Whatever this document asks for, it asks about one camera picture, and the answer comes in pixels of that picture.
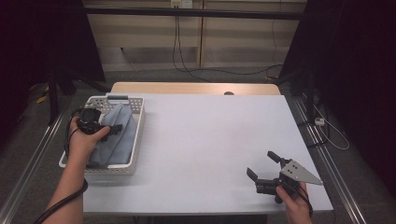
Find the white table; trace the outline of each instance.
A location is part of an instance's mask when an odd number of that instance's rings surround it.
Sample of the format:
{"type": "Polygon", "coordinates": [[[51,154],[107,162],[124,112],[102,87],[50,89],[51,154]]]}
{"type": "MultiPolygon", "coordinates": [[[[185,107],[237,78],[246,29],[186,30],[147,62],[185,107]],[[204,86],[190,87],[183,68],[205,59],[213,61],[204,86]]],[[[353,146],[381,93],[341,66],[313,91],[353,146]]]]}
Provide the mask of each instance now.
{"type": "MultiPolygon", "coordinates": [[[[318,176],[284,96],[129,93],[145,99],[146,121],[136,171],[88,177],[88,214],[271,214],[284,205],[257,194],[259,178],[278,177],[268,150],[318,176]]],[[[332,210],[323,186],[307,186],[315,211],[332,210]]]]}

